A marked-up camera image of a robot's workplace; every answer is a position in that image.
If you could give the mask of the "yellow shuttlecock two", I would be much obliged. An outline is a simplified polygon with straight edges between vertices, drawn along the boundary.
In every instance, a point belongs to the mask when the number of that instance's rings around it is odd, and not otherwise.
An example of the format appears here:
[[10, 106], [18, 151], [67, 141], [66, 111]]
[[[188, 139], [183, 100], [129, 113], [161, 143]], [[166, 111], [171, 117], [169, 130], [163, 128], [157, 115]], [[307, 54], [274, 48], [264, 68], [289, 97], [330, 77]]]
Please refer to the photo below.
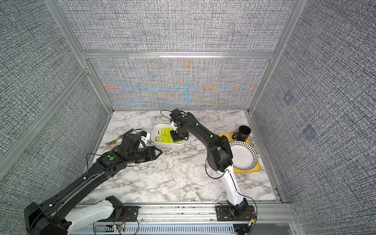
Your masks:
[[168, 144], [174, 143], [173, 139], [168, 136], [157, 136], [155, 140], [160, 143], [168, 143]]

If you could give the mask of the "white plastic storage box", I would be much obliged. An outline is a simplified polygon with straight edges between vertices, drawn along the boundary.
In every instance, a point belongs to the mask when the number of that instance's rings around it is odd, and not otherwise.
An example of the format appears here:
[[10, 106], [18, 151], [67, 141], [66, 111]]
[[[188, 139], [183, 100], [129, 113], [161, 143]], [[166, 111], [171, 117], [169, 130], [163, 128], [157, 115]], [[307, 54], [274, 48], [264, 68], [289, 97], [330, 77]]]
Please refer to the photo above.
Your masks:
[[161, 136], [158, 134], [158, 131], [165, 127], [171, 127], [171, 125], [161, 123], [161, 124], [157, 124], [154, 127], [152, 134], [151, 134], [151, 140], [155, 143], [155, 145], [161, 148], [169, 148], [169, 149], [183, 148], [187, 141], [181, 141], [181, 142], [177, 142], [173, 144], [168, 144], [168, 143], [160, 143], [155, 140], [157, 136]]

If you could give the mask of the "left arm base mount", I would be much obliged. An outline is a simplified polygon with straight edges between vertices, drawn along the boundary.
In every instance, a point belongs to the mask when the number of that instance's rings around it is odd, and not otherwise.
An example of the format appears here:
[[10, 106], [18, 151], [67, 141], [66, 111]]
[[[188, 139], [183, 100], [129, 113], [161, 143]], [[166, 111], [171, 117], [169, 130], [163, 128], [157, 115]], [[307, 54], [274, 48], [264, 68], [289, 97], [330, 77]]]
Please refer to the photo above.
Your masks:
[[100, 222], [136, 222], [139, 209], [139, 206], [123, 206], [121, 212], [115, 210], [109, 218], [100, 220]]

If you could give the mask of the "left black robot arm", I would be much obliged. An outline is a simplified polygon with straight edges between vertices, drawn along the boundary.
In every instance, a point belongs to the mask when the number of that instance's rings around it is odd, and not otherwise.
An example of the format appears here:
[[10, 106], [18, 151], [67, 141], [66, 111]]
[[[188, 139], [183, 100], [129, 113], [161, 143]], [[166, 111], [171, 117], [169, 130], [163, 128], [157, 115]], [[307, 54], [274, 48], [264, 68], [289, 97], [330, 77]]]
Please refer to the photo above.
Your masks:
[[68, 235], [95, 220], [103, 220], [113, 214], [120, 216], [122, 203], [114, 196], [100, 203], [100, 208], [87, 208], [75, 214], [73, 208], [96, 187], [106, 182], [128, 164], [154, 161], [162, 150], [155, 146], [127, 150], [115, 147], [102, 154], [86, 173], [69, 186], [41, 204], [31, 203], [24, 210], [25, 226], [29, 235]]

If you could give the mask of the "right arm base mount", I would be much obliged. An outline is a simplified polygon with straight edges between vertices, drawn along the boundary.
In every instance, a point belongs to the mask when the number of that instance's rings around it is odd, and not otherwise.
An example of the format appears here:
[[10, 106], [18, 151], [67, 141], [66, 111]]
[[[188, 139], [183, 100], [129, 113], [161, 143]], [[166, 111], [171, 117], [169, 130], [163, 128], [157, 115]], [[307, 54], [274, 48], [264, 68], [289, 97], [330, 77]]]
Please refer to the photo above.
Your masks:
[[224, 221], [252, 221], [256, 219], [256, 212], [253, 206], [237, 208], [217, 203], [214, 207], [217, 220]]

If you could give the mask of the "yellow shuttlecock one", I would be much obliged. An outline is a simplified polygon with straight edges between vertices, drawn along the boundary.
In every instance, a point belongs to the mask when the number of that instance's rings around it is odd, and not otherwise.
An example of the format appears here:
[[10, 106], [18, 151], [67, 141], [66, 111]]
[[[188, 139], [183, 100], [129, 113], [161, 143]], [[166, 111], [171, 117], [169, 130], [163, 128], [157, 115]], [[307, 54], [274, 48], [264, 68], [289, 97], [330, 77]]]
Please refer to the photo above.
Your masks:
[[158, 131], [158, 134], [161, 136], [170, 136], [170, 132], [173, 131], [172, 127], [165, 127]]

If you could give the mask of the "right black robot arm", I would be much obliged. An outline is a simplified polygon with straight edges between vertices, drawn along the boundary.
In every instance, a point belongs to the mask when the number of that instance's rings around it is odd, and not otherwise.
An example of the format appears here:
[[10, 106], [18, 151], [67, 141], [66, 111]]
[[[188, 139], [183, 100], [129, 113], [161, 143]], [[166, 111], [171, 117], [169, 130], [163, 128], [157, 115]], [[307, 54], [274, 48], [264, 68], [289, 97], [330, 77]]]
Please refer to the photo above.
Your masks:
[[175, 143], [187, 141], [192, 134], [206, 147], [206, 163], [212, 170], [222, 173], [219, 179], [227, 194], [229, 214], [234, 219], [240, 219], [249, 210], [249, 206], [247, 199], [240, 194], [233, 168], [233, 154], [227, 137], [218, 136], [208, 130], [190, 112], [185, 113], [175, 109], [169, 116], [173, 128], [170, 135]]

